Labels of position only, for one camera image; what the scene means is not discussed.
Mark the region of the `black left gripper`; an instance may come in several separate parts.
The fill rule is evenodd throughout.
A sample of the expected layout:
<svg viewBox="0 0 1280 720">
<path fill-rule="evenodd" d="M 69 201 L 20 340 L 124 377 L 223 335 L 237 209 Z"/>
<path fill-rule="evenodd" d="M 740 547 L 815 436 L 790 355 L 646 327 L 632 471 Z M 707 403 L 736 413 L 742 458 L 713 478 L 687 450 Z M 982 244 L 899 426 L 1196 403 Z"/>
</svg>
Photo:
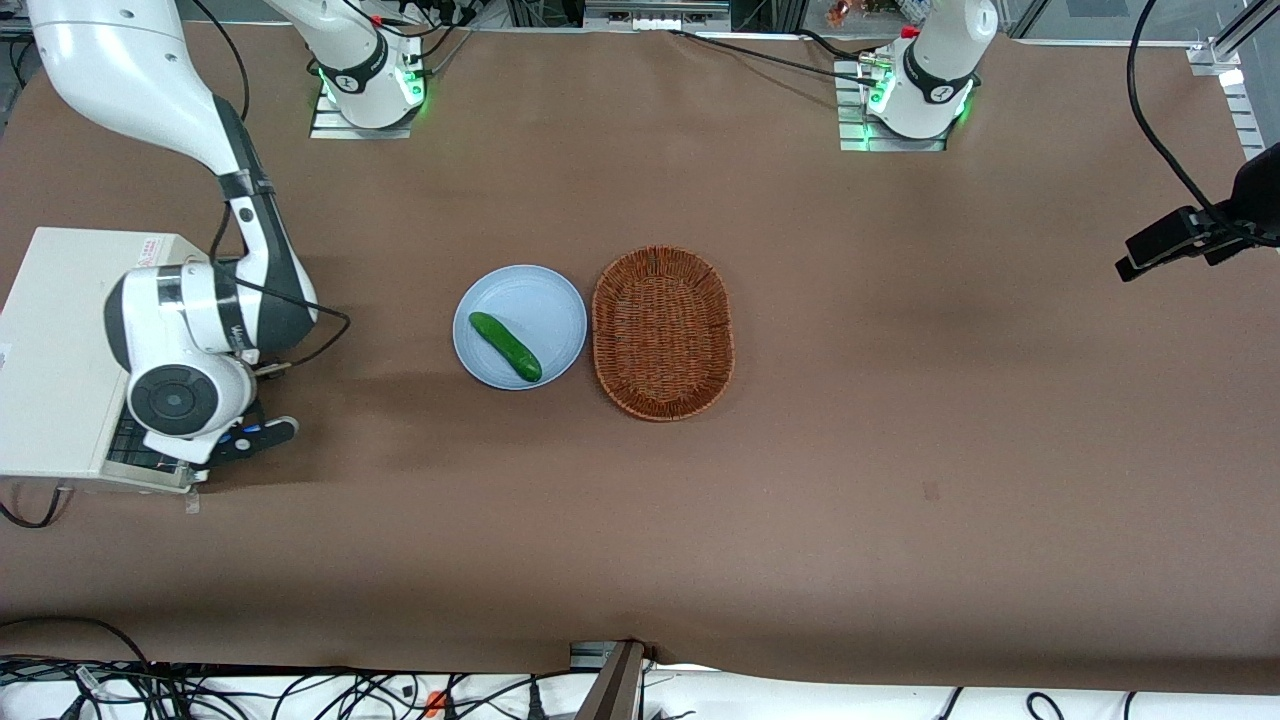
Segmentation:
<svg viewBox="0 0 1280 720">
<path fill-rule="evenodd" d="M 1219 240 L 1204 252 L 1210 265 L 1220 265 L 1247 249 L 1277 249 L 1279 145 L 1248 160 L 1235 174 L 1231 193 L 1210 213 Z"/>
</svg>

